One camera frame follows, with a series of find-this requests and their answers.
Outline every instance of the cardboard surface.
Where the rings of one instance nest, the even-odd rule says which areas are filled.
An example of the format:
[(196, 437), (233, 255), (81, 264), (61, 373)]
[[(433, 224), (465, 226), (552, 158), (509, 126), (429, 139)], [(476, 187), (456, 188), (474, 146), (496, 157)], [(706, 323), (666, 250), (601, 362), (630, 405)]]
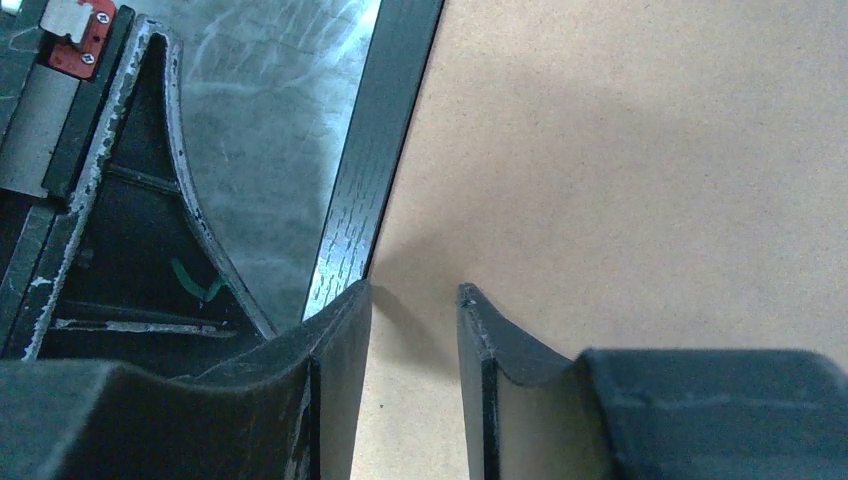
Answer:
[(568, 356), (848, 368), (846, 31), (835, 0), (449, 0), (371, 272), (353, 478), (467, 478), (463, 281)]

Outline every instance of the black molded part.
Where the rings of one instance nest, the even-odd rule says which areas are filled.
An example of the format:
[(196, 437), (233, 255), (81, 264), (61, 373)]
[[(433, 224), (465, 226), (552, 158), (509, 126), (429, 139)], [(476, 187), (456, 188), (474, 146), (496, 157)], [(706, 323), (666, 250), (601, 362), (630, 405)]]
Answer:
[(0, 364), (4, 479), (347, 479), (371, 325), (357, 282), (196, 377), (108, 361)]
[(197, 202), (179, 123), (180, 52), (161, 24), (135, 20), (85, 182), (37, 242), (40, 255), (20, 262), (36, 267), (21, 282), (4, 358), (109, 358), (175, 376), (276, 336)]
[(0, 283), (0, 354), (12, 332), (35, 262), (53, 225), (52, 208), (33, 203), (33, 197), (0, 191), (0, 224), (4, 250), (3, 279)]
[(16, 16), (0, 13), (0, 144), (39, 56), (44, 31), (39, 28), (47, 0), (26, 0)]
[(443, 3), (380, 3), (304, 320), (368, 271)]
[(81, 81), (68, 119), (62, 127), (53, 157), (44, 174), (44, 187), (50, 195), (67, 202), (79, 179), (88, 146), (97, 127), (97, 119), (106, 101), (106, 92), (112, 85), (118, 60), (124, 50), (127, 34), (135, 18), (135, 11), (122, 6), (115, 14), (106, 39), (106, 48), (100, 55), (97, 71), (90, 81)]
[(803, 351), (587, 350), (459, 290), (472, 479), (848, 478), (848, 377)]

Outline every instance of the green marking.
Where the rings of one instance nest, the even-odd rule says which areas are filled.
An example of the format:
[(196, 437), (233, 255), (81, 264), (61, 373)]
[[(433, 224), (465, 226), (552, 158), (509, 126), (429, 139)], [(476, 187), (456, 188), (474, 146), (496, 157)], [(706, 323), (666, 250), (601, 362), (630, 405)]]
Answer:
[(185, 291), (191, 294), (192, 297), (204, 303), (211, 302), (212, 299), (218, 295), (218, 291), (221, 290), (221, 287), (227, 286), (227, 281), (219, 275), (208, 289), (201, 287), (194, 283), (194, 280), (191, 279), (191, 276), (188, 274), (185, 267), (183, 267), (182, 262), (176, 258), (171, 259), (171, 268), (174, 269), (174, 275), (177, 276), (177, 280), (179, 280), (180, 285), (182, 285)]

